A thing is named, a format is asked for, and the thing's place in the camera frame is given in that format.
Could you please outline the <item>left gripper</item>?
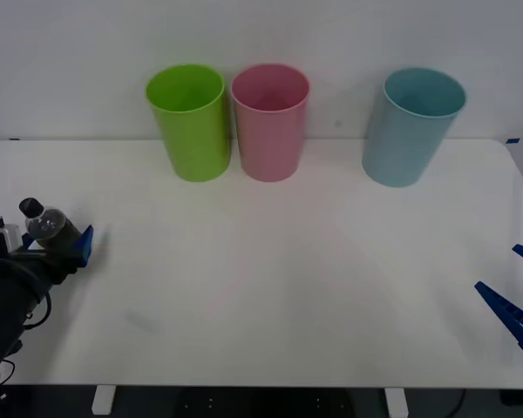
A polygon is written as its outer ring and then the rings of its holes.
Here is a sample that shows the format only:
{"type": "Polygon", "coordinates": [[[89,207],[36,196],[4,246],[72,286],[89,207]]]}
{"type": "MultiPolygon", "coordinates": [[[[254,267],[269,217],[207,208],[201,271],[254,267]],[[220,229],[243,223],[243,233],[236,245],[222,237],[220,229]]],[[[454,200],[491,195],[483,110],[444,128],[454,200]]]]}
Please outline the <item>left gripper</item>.
{"type": "Polygon", "coordinates": [[[87,266],[92,253],[93,226],[88,226],[74,244],[74,250],[48,252],[28,234],[22,235],[23,248],[10,254],[10,259],[35,274],[43,283],[60,285],[79,266],[87,266]]]}

